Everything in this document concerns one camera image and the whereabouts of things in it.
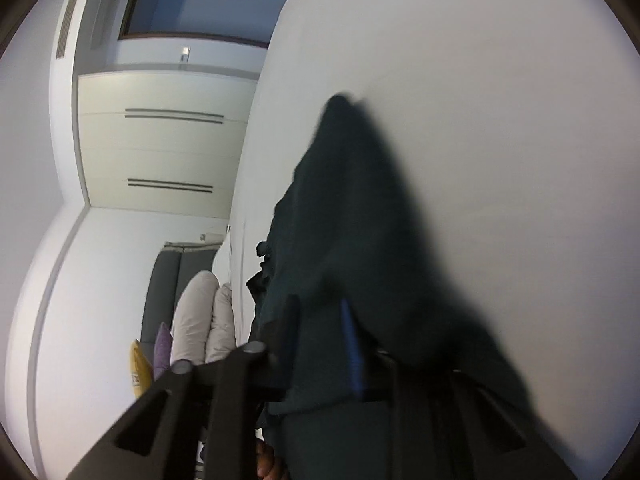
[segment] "mattress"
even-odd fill
[[[602,478],[640,419],[640,58],[622,26],[602,0],[289,0],[232,205],[239,341],[256,244],[338,92],[382,130],[546,434]]]

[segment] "headboard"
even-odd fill
[[[211,270],[219,244],[165,243],[151,272],[140,331],[140,347],[153,362],[154,344],[160,324],[169,327],[184,288],[201,270]]]

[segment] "dark green cloth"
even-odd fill
[[[340,413],[347,428],[351,418],[356,421],[368,410],[351,402],[342,298],[375,344],[400,362],[458,368],[529,410],[516,371],[425,252],[426,230],[417,218],[392,157],[363,108],[334,96],[275,207],[262,264],[266,292],[257,298],[252,332],[259,336],[261,327],[279,319],[286,297],[299,295],[302,320],[292,387],[284,402],[268,406],[272,415],[284,415],[281,431],[291,443],[284,449],[287,461],[301,464],[296,466],[300,476],[293,474],[293,480],[346,478],[340,472],[352,470],[350,463],[334,460],[343,456],[344,439],[357,442],[360,432],[363,446],[367,442],[367,431],[357,424],[348,437],[336,431],[332,444],[319,436],[332,434],[319,413]],[[327,411],[329,406],[337,411]],[[378,414],[372,424],[386,422]],[[323,446],[328,455],[318,462],[324,469],[310,475],[298,455],[315,446]],[[384,478],[386,459],[377,460],[383,460],[376,465],[382,468],[377,478]]]

